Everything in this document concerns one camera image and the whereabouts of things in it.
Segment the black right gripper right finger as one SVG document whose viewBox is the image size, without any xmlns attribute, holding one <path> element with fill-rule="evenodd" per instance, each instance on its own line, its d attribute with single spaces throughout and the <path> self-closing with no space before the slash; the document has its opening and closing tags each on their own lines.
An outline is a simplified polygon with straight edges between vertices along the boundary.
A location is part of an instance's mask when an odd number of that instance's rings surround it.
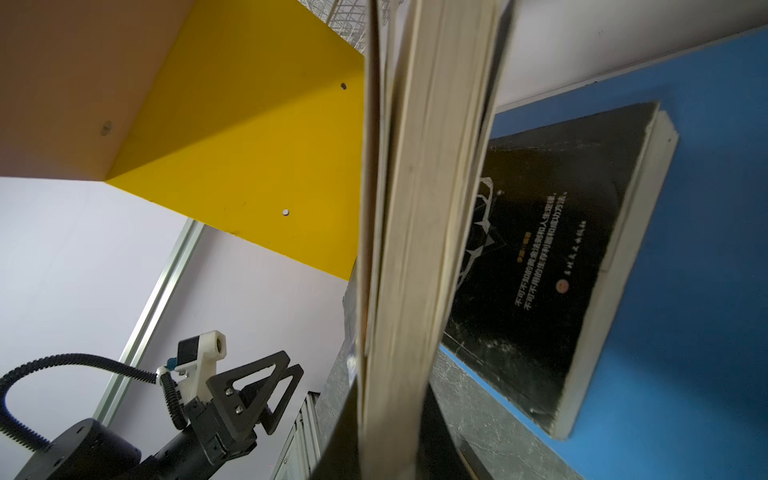
<svg viewBox="0 0 768 480">
<path fill-rule="evenodd" d="M 428 386 L 425 396 L 420 424 L 416 478 L 422 480 L 476 478 L 453 442 L 431 385 Z"/>
</svg>

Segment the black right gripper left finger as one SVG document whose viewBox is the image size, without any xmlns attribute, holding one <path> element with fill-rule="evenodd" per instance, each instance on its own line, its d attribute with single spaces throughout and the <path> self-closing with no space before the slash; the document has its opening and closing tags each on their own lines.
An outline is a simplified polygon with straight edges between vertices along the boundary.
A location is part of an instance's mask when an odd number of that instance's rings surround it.
<svg viewBox="0 0 768 480">
<path fill-rule="evenodd" d="M 347 360 L 336 359 L 316 403 L 320 458 L 311 479 L 360 479 L 358 388 Z"/>
</svg>

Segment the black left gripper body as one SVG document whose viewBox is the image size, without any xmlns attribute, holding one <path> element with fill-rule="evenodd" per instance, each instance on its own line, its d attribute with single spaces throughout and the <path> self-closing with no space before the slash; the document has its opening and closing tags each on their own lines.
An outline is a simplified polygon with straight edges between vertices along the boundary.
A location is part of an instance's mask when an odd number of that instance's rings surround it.
<svg viewBox="0 0 768 480">
<path fill-rule="evenodd" d="M 142 462 L 138 479 L 210 479 L 225 463 L 256 448 L 253 431 L 244 440 L 232 437 L 213 403 L 193 400 L 185 411 L 192 414 L 189 424 Z"/>
</svg>

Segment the black book gold title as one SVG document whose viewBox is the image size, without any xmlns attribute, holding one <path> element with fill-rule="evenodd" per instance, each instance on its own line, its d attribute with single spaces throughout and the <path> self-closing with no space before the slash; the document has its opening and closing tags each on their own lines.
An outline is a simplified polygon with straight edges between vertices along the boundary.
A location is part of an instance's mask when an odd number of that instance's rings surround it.
<svg viewBox="0 0 768 480">
<path fill-rule="evenodd" d="M 656 102 L 490 141 L 444 346 L 571 434 L 679 136 Z"/>
</svg>

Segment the dark wolf cover book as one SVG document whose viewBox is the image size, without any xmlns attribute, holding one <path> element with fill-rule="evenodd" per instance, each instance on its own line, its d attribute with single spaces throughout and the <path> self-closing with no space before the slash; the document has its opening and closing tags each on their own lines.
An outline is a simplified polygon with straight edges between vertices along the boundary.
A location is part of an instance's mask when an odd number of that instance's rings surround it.
<svg viewBox="0 0 768 480">
<path fill-rule="evenodd" d="M 429 378 L 458 285 L 512 1 L 368 5 L 356 267 L 357 447 L 365 479 L 414 479 Z"/>
</svg>

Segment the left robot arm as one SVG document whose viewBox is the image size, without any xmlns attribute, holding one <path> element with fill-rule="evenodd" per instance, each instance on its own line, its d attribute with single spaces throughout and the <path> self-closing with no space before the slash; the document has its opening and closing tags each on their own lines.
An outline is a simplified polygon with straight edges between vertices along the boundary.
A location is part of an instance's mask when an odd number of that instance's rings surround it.
<svg viewBox="0 0 768 480">
<path fill-rule="evenodd" d="M 1 432 L 32 451 L 20 479 L 209 479 L 223 465 L 257 446 L 255 428 L 275 432 L 304 371 L 279 351 L 206 380 L 212 397 L 184 401 L 171 373 L 152 373 L 105 357 L 70 353 L 28 362 L 5 374 L 7 395 L 21 379 L 58 366 L 109 371 L 163 390 L 177 435 L 156 454 L 141 451 L 94 418 L 86 418 L 52 441 L 1 409 Z"/>
</svg>

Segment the yellow wooden bookshelf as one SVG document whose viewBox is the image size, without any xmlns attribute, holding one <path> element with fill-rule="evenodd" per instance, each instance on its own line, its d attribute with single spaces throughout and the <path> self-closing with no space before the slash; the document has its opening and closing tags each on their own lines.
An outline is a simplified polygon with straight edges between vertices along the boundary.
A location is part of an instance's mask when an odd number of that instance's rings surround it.
<svg viewBox="0 0 768 480">
<path fill-rule="evenodd" d="M 357 252 L 363 56 L 297 1 L 1 5 L 1 367 L 212 329 L 320 387 Z M 493 135 L 658 101 L 679 142 L 571 436 L 587 479 L 767 475 L 767 5 L 524 1 Z"/>
</svg>

